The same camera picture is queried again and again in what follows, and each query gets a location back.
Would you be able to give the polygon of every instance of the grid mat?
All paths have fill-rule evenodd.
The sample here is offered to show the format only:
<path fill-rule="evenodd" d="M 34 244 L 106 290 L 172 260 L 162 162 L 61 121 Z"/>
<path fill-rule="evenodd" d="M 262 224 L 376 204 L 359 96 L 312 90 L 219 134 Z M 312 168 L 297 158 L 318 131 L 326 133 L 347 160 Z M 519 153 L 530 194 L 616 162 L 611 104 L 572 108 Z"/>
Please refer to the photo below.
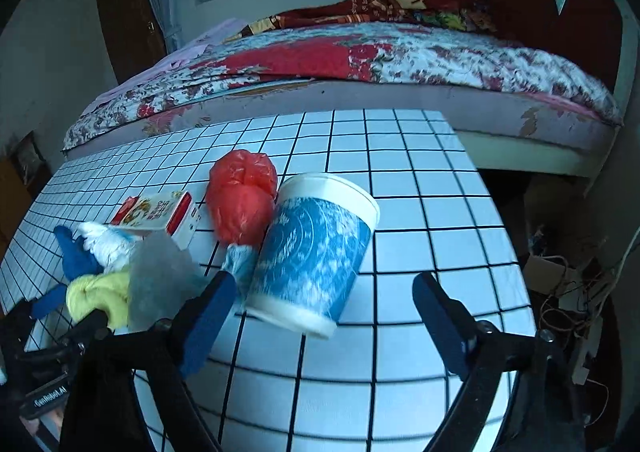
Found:
<path fill-rule="evenodd" d="M 190 244 L 202 272 L 223 262 L 204 194 L 231 149 L 267 153 L 278 183 L 331 172 L 372 193 L 381 209 L 360 275 L 328 341 L 229 316 L 205 367 L 187 381 L 226 452 L 423 450 L 460 387 L 412 301 L 415 274 L 433 270 L 477 319 L 532 335 L 529 297 L 500 216 L 440 112 L 341 110 L 262 117 L 123 145 L 63 165 L 31 207 L 0 266 L 5 312 L 66 283 L 53 228 L 105 223 L 129 196 L 188 190 L 203 219 Z M 38 322 L 27 349 L 70 327 L 66 307 Z M 503 374 L 476 445 L 488 451 L 507 407 Z M 146 377 L 136 388 L 150 435 L 171 451 Z"/>

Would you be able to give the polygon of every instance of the snack box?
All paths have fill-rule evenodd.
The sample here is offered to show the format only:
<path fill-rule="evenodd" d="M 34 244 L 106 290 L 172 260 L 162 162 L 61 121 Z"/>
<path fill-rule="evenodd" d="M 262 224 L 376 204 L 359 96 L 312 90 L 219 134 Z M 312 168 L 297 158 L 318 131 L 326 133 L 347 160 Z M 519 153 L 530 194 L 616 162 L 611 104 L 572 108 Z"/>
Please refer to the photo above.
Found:
<path fill-rule="evenodd" d="M 186 191 L 129 197 L 110 225 L 145 237 L 164 229 L 180 249 L 187 249 L 200 222 L 200 210 Z"/>

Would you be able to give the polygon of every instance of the red floral quilt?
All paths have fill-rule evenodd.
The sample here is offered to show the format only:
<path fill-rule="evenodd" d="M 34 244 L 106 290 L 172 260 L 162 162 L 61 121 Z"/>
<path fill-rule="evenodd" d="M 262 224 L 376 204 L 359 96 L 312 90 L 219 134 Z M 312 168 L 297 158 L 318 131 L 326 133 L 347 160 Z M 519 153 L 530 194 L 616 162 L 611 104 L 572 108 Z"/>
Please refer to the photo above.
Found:
<path fill-rule="evenodd" d="M 599 80 L 555 54 L 487 35 L 366 22 L 277 30 L 207 48 L 189 66 L 158 76 L 82 116 L 66 133 L 64 149 L 232 89 L 296 79 L 544 92 L 584 105 L 608 123 L 619 125 L 622 119 Z"/>

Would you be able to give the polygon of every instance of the blue cloth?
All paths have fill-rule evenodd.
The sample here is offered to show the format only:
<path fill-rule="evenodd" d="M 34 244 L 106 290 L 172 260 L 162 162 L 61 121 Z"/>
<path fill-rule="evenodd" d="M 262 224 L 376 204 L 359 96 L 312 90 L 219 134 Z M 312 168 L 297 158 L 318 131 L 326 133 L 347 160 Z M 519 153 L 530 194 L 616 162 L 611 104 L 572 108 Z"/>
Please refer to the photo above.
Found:
<path fill-rule="evenodd" d="M 55 288 L 47 291 L 43 296 L 33 301 L 31 307 L 31 318 L 42 320 L 49 313 L 53 313 L 66 298 L 66 286 L 58 284 Z"/>
<path fill-rule="evenodd" d="M 94 255 L 84 249 L 84 237 L 74 240 L 74 235 L 66 226 L 56 226 L 53 234 L 62 250 L 62 271 L 69 280 L 82 275 L 100 275 L 104 269 Z"/>

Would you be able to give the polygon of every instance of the paper cup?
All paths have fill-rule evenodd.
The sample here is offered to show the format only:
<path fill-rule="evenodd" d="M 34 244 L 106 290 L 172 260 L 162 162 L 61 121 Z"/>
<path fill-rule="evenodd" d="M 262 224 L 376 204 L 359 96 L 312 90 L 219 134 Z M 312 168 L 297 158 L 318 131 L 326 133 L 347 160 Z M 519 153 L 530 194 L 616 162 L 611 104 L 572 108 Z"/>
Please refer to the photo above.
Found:
<path fill-rule="evenodd" d="M 331 174 L 281 186 L 246 300 L 248 313 L 329 338 L 380 219 L 373 197 Z"/>

